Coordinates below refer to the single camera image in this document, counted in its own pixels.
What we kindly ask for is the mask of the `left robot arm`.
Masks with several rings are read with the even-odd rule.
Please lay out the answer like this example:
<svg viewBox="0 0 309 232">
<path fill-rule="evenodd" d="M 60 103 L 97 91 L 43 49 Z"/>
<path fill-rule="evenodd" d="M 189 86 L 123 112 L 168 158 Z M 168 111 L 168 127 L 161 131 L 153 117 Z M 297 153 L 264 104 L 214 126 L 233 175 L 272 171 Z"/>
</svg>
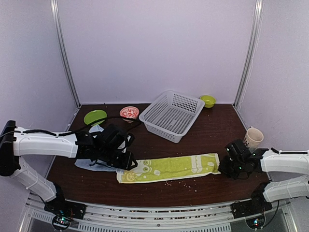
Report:
<svg viewBox="0 0 309 232">
<path fill-rule="evenodd" d="M 40 196 L 47 209 L 64 215 L 73 208 L 65 200 L 59 185 L 48 181 L 23 159 L 25 155 L 52 155 L 76 160 L 90 160 L 94 165 L 104 162 L 109 167 L 131 170 L 138 163 L 127 148 L 134 135 L 114 124 L 102 128 L 96 120 L 81 129 L 51 132 L 17 127 L 9 120 L 0 135 L 0 175 L 17 179 Z"/>
</svg>

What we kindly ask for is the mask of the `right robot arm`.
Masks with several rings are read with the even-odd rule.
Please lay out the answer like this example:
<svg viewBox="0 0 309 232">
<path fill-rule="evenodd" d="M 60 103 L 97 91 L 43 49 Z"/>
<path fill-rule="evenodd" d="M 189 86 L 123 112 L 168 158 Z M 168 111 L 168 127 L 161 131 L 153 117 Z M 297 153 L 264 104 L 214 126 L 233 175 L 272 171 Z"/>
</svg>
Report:
<svg viewBox="0 0 309 232">
<path fill-rule="evenodd" d="M 309 153 L 308 151 L 282 151 L 274 148 L 257 148 L 250 151 L 241 139 L 225 146 L 227 155 L 221 160 L 219 172 L 239 179 L 242 173 L 284 172 L 299 174 L 299 177 L 280 182 L 261 183 L 243 203 L 232 204 L 236 213 L 262 213 L 272 208 L 274 201 L 309 195 Z"/>
</svg>

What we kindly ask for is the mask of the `green crocodile pattern towel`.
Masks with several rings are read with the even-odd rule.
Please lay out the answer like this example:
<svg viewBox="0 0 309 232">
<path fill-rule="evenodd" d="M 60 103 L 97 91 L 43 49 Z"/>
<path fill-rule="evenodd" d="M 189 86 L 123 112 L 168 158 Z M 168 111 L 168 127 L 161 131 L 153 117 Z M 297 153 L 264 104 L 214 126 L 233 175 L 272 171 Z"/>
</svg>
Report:
<svg viewBox="0 0 309 232">
<path fill-rule="evenodd" d="M 161 159 L 141 159 L 130 171 L 117 172 L 120 184 L 142 184 L 220 174 L 218 154 L 208 153 Z"/>
</svg>

